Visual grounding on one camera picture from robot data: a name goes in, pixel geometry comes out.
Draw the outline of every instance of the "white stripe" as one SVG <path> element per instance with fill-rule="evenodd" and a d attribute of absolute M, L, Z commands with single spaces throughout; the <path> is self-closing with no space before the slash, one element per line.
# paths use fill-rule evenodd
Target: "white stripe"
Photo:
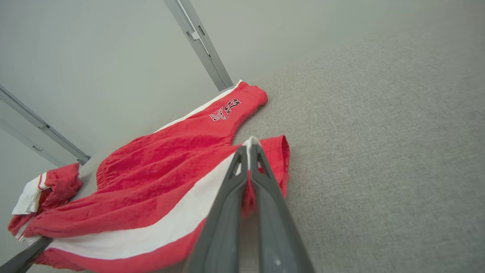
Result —
<path fill-rule="evenodd" d="M 30 224 L 30 222 L 32 221 L 33 218 L 30 218 L 27 223 L 25 223 L 23 226 L 20 227 L 20 229 L 17 231 L 17 234 L 15 235 L 15 238 L 17 238 L 17 240 L 21 241 L 22 238 L 23 238 L 23 234 L 24 233 L 24 230 L 27 228 L 27 226 Z"/>
<path fill-rule="evenodd" d="M 47 172 L 32 179 L 25 185 L 24 190 L 17 201 L 17 204 L 12 211 L 12 214 L 22 215 L 30 214 L 31 212 L 37 212 L 37 210 L 39 209 L 39 200 L 41 193 L 41 190 L 38 188 L 38 186 L 40 186 L 42 189 L 48 188 L 45 184 L 46 177 Z"/>
<path fill-rule="evenodd" d="M 43 173 L 42 174 L 42 177 L 40 179 L 40 183 L 39 183 L 39 187 L 42 189 L 42 190 L 45 190 L 47 188 L 49 188 L 48 186 L 46 186 L 46 179 L 47 179 L 47 172 Z"/>
<path fill-rule="evenodd" d="M 236 89 L 236 88 L 239 86 L 239 84 L 240 84 L 241 82 L 242 82 L 242 80 L 239 80 L 239 81 L 238 81 L 238 83 L 237 83 L 237 84 L 236 84 L 236 85 L 235 85 L 233 88 L 231 88 L 231 89 L 229 89 L 229 90 L 227 90 L 227 91 L 225 91 L 225 92 L 223 92 L 223 93 L 219 94 L 219 96 L 217 96 L 217 97 L 213 98 L 212 100 L 210 100 L 210 101 L 209 101 L 209 102 L 207 102 L 206 104 L 202 105 L 201 107 L 198 107 L 196 110 L 194 110 L 194 111 L 190 112 L 189 114 L 185 115 L 183 118 L 176 119 L 176 120 L 172 121 L 171 123 L 169 123 L 169 124 L 165 125 L 164 127 L 162 127 L 162 128 L 160 128 L 160 129 L 158 129 L 157 131 L 155 131 L 155 133 L 156 133 L 156 132 L 158 132 L 158 131 L 160 131 L 160 130 L 163 130 L 163 129 L 167 128 L 167 127 L 168 127 L 168 126 L 170 126 L 170 125 L 174 125 L 174 124 L 175 124 L 175 123 L 177 123 L 177 122 L 180 122 L 180 121 L 182 121 L 182 120 L 184 120 L 184 119 L 187 119 L 187 118 L 189 118 L 190 116 L 192 116 L 192 115 L 194 115 L 194 114 L 197 114 L 198 112 L 200 112 L 200 111 L 202 111 L 202 110 L 206 109 L 206 108 L 207 108 L 207 107 L 209 107 L 211 104 L 213 104 L 215 101 L 218 101 L 218 100 L 222 99 L 223 97 L 227 96 L 227 95 L 228 95 L 230 92 L 234 91 L 234 89 Z"/>
<path fill-rule="evenodd" d="M 194 231 L 209 214 L 234 154 L 197 181 L 175 207 L 153 225 L 54 239 L 48 248 L 105 259 L 123 259 L 150 253 Z"/>

